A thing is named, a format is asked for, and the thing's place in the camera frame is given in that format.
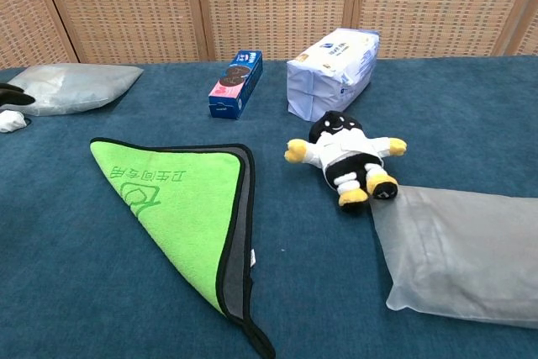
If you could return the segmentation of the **black white plush doll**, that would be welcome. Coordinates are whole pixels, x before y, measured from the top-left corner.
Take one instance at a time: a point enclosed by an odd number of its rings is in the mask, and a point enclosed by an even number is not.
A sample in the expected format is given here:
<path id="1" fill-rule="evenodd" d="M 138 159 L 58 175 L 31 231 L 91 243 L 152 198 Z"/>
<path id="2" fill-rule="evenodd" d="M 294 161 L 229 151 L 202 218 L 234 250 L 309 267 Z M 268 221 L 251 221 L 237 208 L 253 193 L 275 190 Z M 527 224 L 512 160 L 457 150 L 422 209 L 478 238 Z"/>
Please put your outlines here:
<path id="1" fill-rule="evenodd" d="M 383 159 L 402 156 L 404 140 L 369 138 L 360 122 L 338 111 L 328 111 L 309 131 L 309 138 L 287 143 L 284 158 L 290 163 L 318 167 L 338 195 L 341 209 L 352 210 L 369 198 L 389 200 L 398 194 L 397 180 L 384 168 Z"/>

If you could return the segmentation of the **grey and green microfibre cloth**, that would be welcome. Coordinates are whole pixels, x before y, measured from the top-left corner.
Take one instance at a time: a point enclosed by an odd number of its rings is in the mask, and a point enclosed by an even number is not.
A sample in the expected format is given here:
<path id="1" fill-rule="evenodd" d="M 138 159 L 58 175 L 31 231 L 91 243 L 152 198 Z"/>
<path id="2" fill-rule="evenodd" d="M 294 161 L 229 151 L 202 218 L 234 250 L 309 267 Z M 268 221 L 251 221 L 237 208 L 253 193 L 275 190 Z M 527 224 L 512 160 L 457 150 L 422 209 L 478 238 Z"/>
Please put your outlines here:
<path id="1" fill-rule="evenodd" d="M 261 359 L 276 359 L 251 318 L 251 150 L 239 143 L 147 147 L 103 137 L 92 139 L 90 150 L 182 277 L 243 330 Z"/>

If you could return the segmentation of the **frosted bag with white contents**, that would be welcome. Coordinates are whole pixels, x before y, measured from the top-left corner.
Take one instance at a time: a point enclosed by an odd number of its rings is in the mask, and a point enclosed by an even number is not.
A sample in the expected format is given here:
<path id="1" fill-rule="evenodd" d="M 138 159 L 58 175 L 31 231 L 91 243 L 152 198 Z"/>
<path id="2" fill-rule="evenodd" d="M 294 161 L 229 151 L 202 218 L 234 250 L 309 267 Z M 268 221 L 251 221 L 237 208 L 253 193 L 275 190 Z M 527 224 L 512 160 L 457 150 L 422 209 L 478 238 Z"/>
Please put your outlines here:
<path id="1" fill-rule="evenodd" d="M 75 114 L 101 108 L 127 92 L 143 70 L 136 66 L 57 63 L 31 66 L 8 83 L 35 99 L 3 109 L 32 116 Z"/>

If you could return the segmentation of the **white tissue pack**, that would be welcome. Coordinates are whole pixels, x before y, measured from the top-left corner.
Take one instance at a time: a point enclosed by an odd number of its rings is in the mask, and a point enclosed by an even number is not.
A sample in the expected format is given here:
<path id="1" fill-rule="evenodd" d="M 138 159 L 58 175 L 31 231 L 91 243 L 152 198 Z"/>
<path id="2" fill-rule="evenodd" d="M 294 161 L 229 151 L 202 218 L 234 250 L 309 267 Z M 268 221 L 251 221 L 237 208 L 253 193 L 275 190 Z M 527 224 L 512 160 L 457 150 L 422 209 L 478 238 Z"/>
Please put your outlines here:
<path id="1" fill-rule="evenodd" d="M 314 122 L 342 112 L 371 81 L 380 34 L 338 28 L 287 61 L 287 110 Z"/>

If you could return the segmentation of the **blue cookie box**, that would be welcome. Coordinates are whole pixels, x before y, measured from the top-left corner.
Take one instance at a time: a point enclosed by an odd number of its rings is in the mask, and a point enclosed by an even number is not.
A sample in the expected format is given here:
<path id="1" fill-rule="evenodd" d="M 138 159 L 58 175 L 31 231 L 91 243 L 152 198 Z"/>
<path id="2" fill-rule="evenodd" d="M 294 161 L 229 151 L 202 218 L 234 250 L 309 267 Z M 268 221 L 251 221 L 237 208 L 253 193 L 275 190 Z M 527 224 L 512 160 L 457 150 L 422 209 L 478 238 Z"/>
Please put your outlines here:
<path id="1" fill-rule="evenodd" d="M 260 50 L 239 50 L 208 95 L 213 118 L 238 119 L 263 72 Z"/>

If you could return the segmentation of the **frosted bag with grey cloth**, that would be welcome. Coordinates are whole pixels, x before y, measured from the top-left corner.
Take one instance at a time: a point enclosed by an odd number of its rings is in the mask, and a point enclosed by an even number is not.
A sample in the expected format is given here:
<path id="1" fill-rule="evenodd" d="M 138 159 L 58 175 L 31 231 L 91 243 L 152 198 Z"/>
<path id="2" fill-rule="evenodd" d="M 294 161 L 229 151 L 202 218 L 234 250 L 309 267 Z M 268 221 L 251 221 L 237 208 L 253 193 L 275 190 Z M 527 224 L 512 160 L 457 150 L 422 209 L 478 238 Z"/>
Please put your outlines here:
<path id="1" fill-rule="evenodd" d="M 538 330 L 538 198 L 402 186 L 371 209 L 389 309 Z"/>

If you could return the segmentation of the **blue carpet table cover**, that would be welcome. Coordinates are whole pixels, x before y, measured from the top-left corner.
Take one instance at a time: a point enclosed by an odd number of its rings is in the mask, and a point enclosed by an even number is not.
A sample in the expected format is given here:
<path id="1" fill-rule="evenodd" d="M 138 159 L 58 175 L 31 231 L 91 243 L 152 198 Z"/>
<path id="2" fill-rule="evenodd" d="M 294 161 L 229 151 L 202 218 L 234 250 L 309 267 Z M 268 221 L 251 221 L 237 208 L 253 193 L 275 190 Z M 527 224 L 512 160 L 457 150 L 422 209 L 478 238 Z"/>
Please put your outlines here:
<path id="1" fill-rule="evenodd" d="M 213 119 L 223 62 L 147 65 L 119 100 L 0 134 L 0 359 L 259 359 L 177 272 L 111 188 L 93 138 L 242 143 L 256 162 L 251 314 L 277 359 L 538 359 L 538 330 L 394 312 L 368 211 L 339 210 L 291 165 L 309 124 L 265 61 L 243 114 Z M 538 56 L 380 60 L 349 107 L 401 183 L 538 197 Z"/>

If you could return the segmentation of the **woven wicker folding screen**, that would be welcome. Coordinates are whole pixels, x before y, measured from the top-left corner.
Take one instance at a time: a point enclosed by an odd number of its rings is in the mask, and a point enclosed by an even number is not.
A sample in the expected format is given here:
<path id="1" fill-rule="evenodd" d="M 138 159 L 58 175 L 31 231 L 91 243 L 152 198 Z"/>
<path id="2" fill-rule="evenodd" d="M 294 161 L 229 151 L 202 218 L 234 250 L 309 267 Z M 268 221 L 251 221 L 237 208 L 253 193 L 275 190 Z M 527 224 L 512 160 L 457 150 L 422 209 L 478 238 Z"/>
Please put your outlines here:
<path id="1" fill-rule="evenodd" d="M 377 31 L 383 59 L 538 55 L 538 0 L 0 0 L 0 69 L 287 60 L 338 28 Z"/>

